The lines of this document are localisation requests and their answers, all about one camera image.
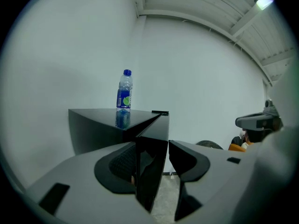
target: white wall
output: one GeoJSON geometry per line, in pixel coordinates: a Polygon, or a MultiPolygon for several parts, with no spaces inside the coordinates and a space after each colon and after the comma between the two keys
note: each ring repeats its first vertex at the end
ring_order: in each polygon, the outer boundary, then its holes
{"type": "Polygon", "coordinates": [[[170,112],[169,139],[226,150],[241,130],[235,119],[264,105],[261,71],[246,55],[206,28],[166,18],[146,20],[133,93],[134,109],[170,112]]]}
{"type": "Polygon", "coordinates": [[[74,155],[69,108],[115,107],[134,0],[38,0],[0,60],[1,147],[24,187],[74,155]]]}

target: water bottle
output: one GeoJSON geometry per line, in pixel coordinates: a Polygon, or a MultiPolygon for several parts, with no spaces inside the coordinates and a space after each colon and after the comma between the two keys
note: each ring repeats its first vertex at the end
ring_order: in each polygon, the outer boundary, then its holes
{"type": "Polygon", "coordinates": [[[130,112],[133,79],[130,70],[124,70],[117,91],[116,111],[130,112]]]}

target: concrete floor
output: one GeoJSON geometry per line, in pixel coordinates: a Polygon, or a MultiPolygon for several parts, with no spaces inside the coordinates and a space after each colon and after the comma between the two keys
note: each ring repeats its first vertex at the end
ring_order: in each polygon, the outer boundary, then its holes
{"type": "Polygon", "coordinates": [[[151,215],[159,224],[174,223],[179,195],[179,177],[162,176],[151,215]]]}

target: bottle label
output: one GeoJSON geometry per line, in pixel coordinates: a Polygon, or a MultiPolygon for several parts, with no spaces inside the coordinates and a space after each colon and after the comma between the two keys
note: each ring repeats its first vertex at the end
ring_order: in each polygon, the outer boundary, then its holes
{"type": "Polygon", "coordinates": [[[117,108],[130,108],[131,107],[131,90],[130,91],[120,91],[117,92],[117,108]]]}

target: blue bottle cap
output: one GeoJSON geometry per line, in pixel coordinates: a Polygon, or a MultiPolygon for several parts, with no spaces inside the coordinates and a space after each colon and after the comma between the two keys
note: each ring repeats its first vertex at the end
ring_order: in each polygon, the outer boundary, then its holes
{"type": "Polygon", "coordinates": [[[130,75],[132,74],[132,72],[131,72],[130,70],[124,70],[124,71],[123,71],[123,74],[124,74],[125,76],[130,76],[130,75]]]}

